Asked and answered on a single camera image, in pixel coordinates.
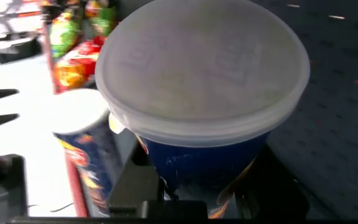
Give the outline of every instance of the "black cable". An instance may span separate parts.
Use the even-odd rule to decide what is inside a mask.
[[[59,208],[59,209],[56,209],[56,210],[51,210],[50,212],[59,212],[59,211],[62,211],[63,209],[65,209],[65,208],[70,207],[71,205],[74,205],[74,203],[69,203],[68,205],[64,206],[63,208]]]

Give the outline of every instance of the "pringles can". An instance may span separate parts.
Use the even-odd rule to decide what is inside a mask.
[[[97,212],[108,217],[108,195],[122,170],[109,128],[108,106],[99,92],[91,89],[55,95],[53,105],[53,134],[76,164]]]

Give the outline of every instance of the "blue cup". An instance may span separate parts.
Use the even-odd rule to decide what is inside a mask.
[[[221,218],[235,184],[245,176],[262,150],[268,133],[219,147],[181,147],[138,136],[167,189],[179,200],[207,203],[208,216]]]

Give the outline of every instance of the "white floor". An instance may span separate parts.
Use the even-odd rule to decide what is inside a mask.
[[[20,93],[0,99],[0,114],[19,113],[0,126],[0,155],[25,157],[29,215],[34,217],[74,217],[73,203],[63,148],[51,132],[42,127],[47,111],[43,104],[52,95],[52,82],[45,57],[38,56],[0,66],[0,89],[15,88]]]

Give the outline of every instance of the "blue paper cup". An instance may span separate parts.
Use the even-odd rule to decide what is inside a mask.
[[[227,146],[170,146],[138,137],[169,192],[179,200],[207,203],[208,216],[221,218],[235,184],[247,173],[268,134]]]
[[[218,218],[231,184],[295,109],[309,72],[295,33],[251,1],[164,0],[115,28],[95,79],[168,189],[214,205]]]

